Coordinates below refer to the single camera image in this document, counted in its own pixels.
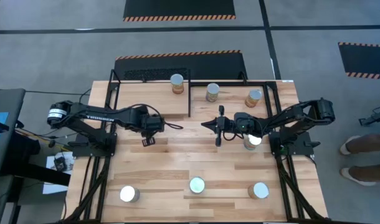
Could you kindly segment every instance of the orange and black hazard tape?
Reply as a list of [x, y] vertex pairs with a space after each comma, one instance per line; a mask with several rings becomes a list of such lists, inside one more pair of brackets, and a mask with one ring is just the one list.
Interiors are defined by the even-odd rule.
[[235, 15], [195, 15], [195, 16], [131, 16], [123, 18], [123, 22], [156, 22], [156, 21], [194, 21], [235, 19]]
[[205, 55], [205, 54], [229, 54], [229, 53], [241, 53], [240, 50], [215, 50], [207, 52], [186, 52], [186, 53], [170, 53], [170, 54], [153, 54], [153, 55], [132, 55], [125, 57], [117, 57], [115, 60], [134, 59], [134, 58], [153, 58], [153, 57], [176, 57], [176, 56], [188, 56], [188, 55]]
[[348, 77], [355, 77], [355, 78], [380, 79], [380, 74], [374, 74], [374, 73], [347, 72], [346, 75]]
[[339, 42], [338, 45], [355, 45], [363, 47], [380, 47], [380, 44], [359, 44], [359, 43], [349, 43], [349, 42]]

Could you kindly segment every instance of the brown pants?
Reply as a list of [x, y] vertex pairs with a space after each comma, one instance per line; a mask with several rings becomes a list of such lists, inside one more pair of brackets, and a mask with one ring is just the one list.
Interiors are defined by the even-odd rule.
[[[352, 154], [380, 151], [380, 134], [368, 134], [354, 139], [346, 143], [346, 148]], [[380, 165], [351, 167], [349, 174], [360, 181], [380, 182]]]

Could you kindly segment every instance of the cylindrical container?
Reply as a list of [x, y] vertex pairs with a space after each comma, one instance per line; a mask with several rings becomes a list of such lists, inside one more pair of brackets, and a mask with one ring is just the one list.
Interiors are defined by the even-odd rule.
[[254, 150], [262, 142], [262, 138], [250, 134], [244, 136], [244, 147], [248, 150]]
[[132, 186], [124, 186], [121, 189], [120, 198], [124, 202], [134, 203], [139, 200], [140, 191]]
[[260, 90], [251, 90], [245, 99], [245, 105], [247, 105], [249, 108], [253, 108], [261, 97], [262, 92]]
[[171, 76], [172, 92], [174, 94], [181, 94], [184, 91], [183, 76], [174, 74]]
[[207, 95], [205, 99], [209, 102], [215, 102], [219, 93], [219, 85], [216, 83], [210, 83], [207, 86]]
[[190, 180], [190, 191], [193, 194], [201, 194], [205, 189], [205, 182], [201, 177], [195, 177]]
[[265, 183], [259, 182], [249, 186], [248, 195], [252, 199], [267, 198], [269, 195], [269, 188]]

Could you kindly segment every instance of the tin can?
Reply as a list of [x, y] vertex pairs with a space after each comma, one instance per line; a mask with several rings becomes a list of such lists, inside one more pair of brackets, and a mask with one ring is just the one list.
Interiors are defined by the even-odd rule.
[[139, 200], [140, 191], [132, 186], [124, 186], [120, 192], [120, 198], [124, 202], [134, 203]]
[[205, 182], [201, 177], [195, 177], [190, 180], [190, 191], [193, 194], [201, 194], [201, 192], [205, 189]]
[[263, 199], [269, 196], [269, 188], [265, 183], [259, 182], [248, 187], [248, 195], [252, 199]]
[[174, 94], [181, 94], [184, 91], [183, 76], [174, 74], [171, 76], [172, 92]]
[[249, 108], [253, 108], [261, 97], [262, 92], [260, 90], [251, 90], [245, 99], [245, 105], [247, 105]]
[[216, 83], [210, 83], [207, 86], [207, 95], [205, 99], [209, 102], [215, 102], [219, 93], [219, 85]]
[[262, 142], [261, 138], [252, 136], [250, 134], [244, 136], [244, 147], [248, 150], [254, 150]]

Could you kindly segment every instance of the black floor mat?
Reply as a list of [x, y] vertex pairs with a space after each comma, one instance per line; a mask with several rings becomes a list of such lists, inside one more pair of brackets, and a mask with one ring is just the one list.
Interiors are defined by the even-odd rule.
[[125, 22], [235, 19], [233, 0], [126, 0]]
[[338, 47], [347, 76], [380, 79], [380, 45], [340, 42]]
[[240, 50], [186, 52], [118, 57], [114, 70], [122, 80], [169, 80], [180, 73], [193, 80], [236, 80], [242, 72], [247, 77]]

